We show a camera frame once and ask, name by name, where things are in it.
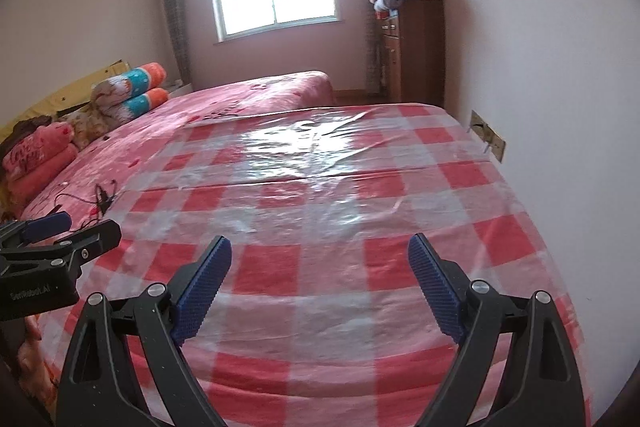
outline bed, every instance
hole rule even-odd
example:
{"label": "bed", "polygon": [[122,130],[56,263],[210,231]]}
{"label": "bed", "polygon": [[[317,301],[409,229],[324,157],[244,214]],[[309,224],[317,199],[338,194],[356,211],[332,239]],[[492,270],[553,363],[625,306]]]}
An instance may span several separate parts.
{"label": "bed", "polygon": [[103,185],[108,192],[123,187],[180,126],[193,119],[214,120],[332,105],[335,97],[331,81],[321,71],[257,78],[172,98],[93,142],[31,201],[21,218],[43,216],[59,203],[72,216],[75,227],[80,226],[88,218],[88,207],[77,198],[93,200],[95,184]]}
{"label": "bed", "polygon": [[[119,298],[166,282],[222,234],[232,267],[183,353],[230,426],[414,425],[455,353],[406,260],[416,232],[471,279],[511,295],[548,290],[582,369],[574,307],[542,239],[444,110],[190,115],[121,189],[108,216],[123,239],[84,268],[82,301],[40,317],[54,370],[90,293]],[[475,419],[507,350],[502,339]],[[140,344],[132,352],[150,409],[167,420]]]}

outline blue gripper pad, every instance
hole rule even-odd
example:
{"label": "blue gripper pad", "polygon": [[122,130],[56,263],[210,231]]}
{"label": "blue gripper pad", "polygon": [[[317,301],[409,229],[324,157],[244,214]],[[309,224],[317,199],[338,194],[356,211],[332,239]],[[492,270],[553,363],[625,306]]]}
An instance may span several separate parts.
{"label": "blue gripper pad", "polygon": [[195,337],[231,266],[231,242],[215,238],[201,258],[181,266],[169,282],[174,291],[184,288],[174,302],[171,338],[176,346]]}
{"label": "blue gripper pad", "polygon": [[39,243],[54,235],[68,232],[69,229],[71,229],[71,216],[66,212],[58,212],[40,219],[27,221],[20,238],[24,243],[30,245],[31,243]]}
{"label": "blue gripper pad", "polygon": [[436,317],[440,331],[462,345],[466,338],[463,324],[463,303],[440,265],[440,258],[422,234],[409,240],[409,264],[415,278]]}

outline cabinet drawer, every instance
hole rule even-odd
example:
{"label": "cabinet drawer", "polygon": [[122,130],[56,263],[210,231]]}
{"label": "cabinet drawer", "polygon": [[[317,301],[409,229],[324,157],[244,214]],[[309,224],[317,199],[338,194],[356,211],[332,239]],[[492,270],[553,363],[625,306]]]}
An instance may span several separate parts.
{"label": "cabinet drawer", "polygon": [[389,17],[380,21],[380,30],[383,35],[389,35],[391,37],[398,37],[400,31],[398,29],[398,17]]}

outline black cable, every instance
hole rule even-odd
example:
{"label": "black cable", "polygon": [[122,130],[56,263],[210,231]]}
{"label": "black cable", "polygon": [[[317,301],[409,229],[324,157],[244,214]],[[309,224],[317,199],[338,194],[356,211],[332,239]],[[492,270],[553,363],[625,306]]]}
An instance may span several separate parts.
{"label": "black cable", "polygon": [[54,199],[53,199],[53,204],[56,205],[58,204],[58,198],[60,196],[66,196],[67,198],[73,198],[75,200],[78,201],[82,201],[82,203],[88,203],[88,204],[95,204],[95,201],[89,201],[89,200],[85,200],[83,198],[79,198],[78,196],[76,196],[75,194],[69,194],[68,192],[60,192],[60,194],[58,194]]}
{"label": "black cable", "polygon": [[100,223],[100,218],[95,216],[89,219],[88,221],[83,221],[77,229],[69,230],[69,232],[70,233],[80,232],[80,230],[84,230],[85,228],[90,227],[92,224],[94,224],[94,222],[97,225],[98,223]]}
{"label": "black cable", "polygon": [[58,190],[58,194],[60,194],[60,190],[64,190],[65,187],[69,184],[69,182],[60,182],[59,184],[54,185],[49,190],[49,193],[40,200],[40,202],[33,207],[33,214],[39,213],[43,206],[47,206],[49,204],[49,198],[52,197],[53,193]]}

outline electrical outlet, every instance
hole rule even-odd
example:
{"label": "electrical outlet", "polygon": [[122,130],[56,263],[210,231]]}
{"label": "electrical outlet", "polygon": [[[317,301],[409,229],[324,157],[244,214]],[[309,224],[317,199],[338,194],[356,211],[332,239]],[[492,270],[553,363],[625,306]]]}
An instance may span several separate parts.
{"label": "electrical outlet", "polygon": [[507,143],[475,111],[471,111],[469,128],[491,148],[495,158],[502,163]]}
{"label": "electrical outlet", "polygon": [[504,150],[507,148],[507,142],[494,133],[494,139],[491,141],[491,152],[494,153],[495,159],[502,163],[504,158]]}

